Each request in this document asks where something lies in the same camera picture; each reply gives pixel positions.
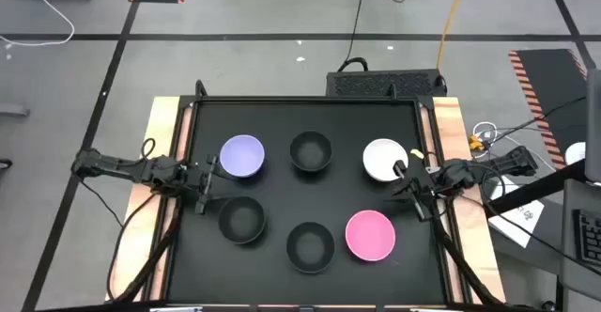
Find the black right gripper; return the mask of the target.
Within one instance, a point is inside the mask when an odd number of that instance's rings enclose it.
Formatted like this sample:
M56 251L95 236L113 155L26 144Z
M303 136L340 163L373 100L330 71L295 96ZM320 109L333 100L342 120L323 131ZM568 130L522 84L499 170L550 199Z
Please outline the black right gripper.
M421 160L407 168L398 161L394 165L394 171L399 179L393 184L393 196L385 199L385 202L410 205L420 222L431 221L434 216L426 212L440 195L450 195L459 188L459 178L451 176L450 172L459 171L462 167L462 161L451 160L430 172Z

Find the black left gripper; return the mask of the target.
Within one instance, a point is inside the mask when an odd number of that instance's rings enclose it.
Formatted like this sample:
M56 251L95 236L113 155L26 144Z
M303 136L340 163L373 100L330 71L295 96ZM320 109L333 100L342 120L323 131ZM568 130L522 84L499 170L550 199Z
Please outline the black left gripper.
M197 167L188 167L182 172L182 182L179 188L178 197L184 203L194 202L194 212L196 214L204 214L208 202L229 199L229 196L209 194L213 175L222 179L237 179L235 176L222 170L217 164L218 156L212 155L208 157L208 170Z

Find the purple bowl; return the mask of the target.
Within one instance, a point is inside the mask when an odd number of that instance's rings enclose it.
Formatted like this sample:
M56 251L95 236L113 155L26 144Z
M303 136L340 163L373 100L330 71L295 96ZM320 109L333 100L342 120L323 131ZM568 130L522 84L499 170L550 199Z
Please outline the purple bowl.
M229 138L219 154L225 172L236 178L249 178L256 174L265 160L262 143L254 136L240 134Z

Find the black bowl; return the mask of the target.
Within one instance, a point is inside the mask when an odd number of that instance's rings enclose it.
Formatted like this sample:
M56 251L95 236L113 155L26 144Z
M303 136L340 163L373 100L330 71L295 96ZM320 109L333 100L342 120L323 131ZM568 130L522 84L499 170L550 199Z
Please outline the black bowl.
M319 172L331 162L331 141L319 132L303 132L292 140L289 154L292 163L299 170Z
M228 199L218 215L218 227L223 236L235 244L254 242L263 232L267 214L263 206L248 196Z
M295 226L286 240L286 253L292 265L301 273L317 274L325 271L336 251L330 231L317 222L303 222Z

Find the white bowl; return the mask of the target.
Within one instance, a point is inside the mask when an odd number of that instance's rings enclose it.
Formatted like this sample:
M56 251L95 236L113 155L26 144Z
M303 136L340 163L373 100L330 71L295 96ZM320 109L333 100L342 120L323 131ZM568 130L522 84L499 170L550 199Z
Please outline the white bowl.
M390 182L399 179L394 171L396 162L408 167L408 154L396 141L379 138L370 142L362 154L362 163L368 175L378 181Z

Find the pink bowl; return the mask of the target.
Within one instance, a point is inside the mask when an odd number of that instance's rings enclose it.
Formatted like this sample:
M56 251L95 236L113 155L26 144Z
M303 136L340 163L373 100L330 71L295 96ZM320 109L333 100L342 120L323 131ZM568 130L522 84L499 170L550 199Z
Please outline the pink bowl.
M347 221L345 240L355 257L377 262L392 252L396 234L392 222L384 214L365 210L356 212Z

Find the light wooden side board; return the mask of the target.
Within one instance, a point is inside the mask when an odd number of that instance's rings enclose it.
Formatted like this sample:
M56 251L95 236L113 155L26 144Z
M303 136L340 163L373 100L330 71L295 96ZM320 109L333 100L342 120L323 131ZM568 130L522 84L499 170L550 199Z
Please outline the light wooden side board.
M468 137L456 98L435 98L433 109L421 109L429 162L471 158ZM482 283L500 301L505 300L498 262L491 240L480 188L474 186L453 202L441 222L454 232L462 254Z
M152 157L175 154L181 159L184 156L192 111L185 110L183 118L179 119L178 107L178 97L154 99L145 133L146 138L156 142L150 153ZM159 240L167 235L174 220L176 204L174 198L153 195L145 185L134 184L131 187L125 215L129 223L117 240L116 259L108 275L109 296L124 293L157 249Z

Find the black computer case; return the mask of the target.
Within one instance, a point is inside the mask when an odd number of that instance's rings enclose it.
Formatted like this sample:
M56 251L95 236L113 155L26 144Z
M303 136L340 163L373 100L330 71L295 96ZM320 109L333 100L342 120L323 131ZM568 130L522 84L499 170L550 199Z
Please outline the black computer case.
M446 81L438 70L372 70L329 72L330 97L445 97Z

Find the white paper sheet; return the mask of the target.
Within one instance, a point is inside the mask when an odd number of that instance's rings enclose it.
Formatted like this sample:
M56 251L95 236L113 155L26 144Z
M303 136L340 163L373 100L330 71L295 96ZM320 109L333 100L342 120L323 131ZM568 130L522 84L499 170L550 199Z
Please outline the white paper sheet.
M488 219L488 224L515 244L526 248L531 240L545 205L539 201L496 215Z

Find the black slanted beam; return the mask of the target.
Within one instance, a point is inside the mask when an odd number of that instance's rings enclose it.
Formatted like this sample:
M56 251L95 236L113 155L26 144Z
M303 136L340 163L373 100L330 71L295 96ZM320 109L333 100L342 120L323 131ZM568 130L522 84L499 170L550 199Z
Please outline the black slanted beam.
M570 164L559 171L549 174L535 182L526 184L518 189L485 203L486 217L492 217L511 211L531 203L547 195L563 190L564 182L574 179L581 182L587 180L585 175L585 159Z

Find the white round object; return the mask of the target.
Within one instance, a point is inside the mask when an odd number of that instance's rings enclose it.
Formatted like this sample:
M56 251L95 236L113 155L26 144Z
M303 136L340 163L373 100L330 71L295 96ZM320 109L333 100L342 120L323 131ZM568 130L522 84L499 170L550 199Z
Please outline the white round object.
M576 142L570 145L564 153L564 160L567 165L574 164L583 160L586 156L586 143Z

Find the black keyboard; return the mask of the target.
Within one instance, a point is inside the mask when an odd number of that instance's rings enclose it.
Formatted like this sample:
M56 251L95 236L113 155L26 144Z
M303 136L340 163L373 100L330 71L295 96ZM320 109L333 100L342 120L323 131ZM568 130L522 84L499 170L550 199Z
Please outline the black keyboard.
M578 259L601 268L601 213L573 210L572 215Z

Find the grey desk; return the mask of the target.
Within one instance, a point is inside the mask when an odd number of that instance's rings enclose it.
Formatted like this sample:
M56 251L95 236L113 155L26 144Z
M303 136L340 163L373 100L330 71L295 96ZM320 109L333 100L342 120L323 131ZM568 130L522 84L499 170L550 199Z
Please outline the grey desk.
M601 268L578 259L573 210L601 213L601 187L569 179L564 184L562 206L562 283L580 294L601 302Z

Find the grey metal foot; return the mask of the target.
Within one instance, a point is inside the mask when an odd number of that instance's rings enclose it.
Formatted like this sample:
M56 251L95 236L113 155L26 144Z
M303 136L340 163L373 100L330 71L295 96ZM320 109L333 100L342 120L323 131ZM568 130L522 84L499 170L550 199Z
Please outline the grey metal foot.
M28 117L30 110L20 104L0 103L0 116Z

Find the black aluminium table frame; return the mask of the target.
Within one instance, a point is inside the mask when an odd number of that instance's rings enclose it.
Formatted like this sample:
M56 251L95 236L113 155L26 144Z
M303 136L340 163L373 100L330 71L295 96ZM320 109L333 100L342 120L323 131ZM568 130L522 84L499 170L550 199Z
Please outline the black aluminium table frame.
M257 199L266 210L267 229L256 242L236 246L222 236L212 215L196 214L185 205L180 230L148 277L143 298L225 308L317 305L334 310L477 301L451 257L435 244L432 226L385 202L387 186L371 179L361 162L364 147L380 137L426 148L421 109L432 110L433 101L178 98L179 119L192 111L183 156L189 162L205 164L239 133L263 143L267 160L255 176L219 180L212 191ZM289 154L292 140L308 131L331 141L331 162L319 172L299 170ZM397 233L393 252L379 262L353 256L344 238L347 220L366 209L389 214ZM288 234L303 222L317 222L334 237L334 257L321 273L301 273L287 256Z

